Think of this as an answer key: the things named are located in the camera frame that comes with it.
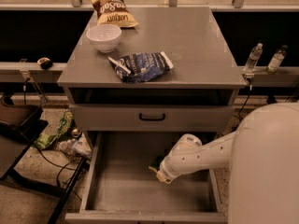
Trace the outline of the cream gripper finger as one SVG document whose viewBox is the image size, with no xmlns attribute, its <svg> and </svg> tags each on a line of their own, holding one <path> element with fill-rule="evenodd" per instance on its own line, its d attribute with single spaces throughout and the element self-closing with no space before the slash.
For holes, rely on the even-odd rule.
<svg viewBox="0 0 299 224">
<path fill-rule="evenodd" d="M 171 183 L 170 179 L 167 179 L 160 171 L 157 172 L 156 177 L 162 183 L 169 185 Z"/>
</svg>

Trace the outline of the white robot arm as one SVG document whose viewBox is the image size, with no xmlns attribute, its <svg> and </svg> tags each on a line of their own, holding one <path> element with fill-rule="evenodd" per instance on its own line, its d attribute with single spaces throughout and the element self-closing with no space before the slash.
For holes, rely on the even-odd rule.
<svg viewBox="0 0 299 224">
<path fill-rule="evenodd" d="M 185 134 L 162 160 L 159 181 L 228 166 L 229 224 L 299 224 L 299 104 L 265 105 L 237 130 L 200 146 Z"/>
</svg>

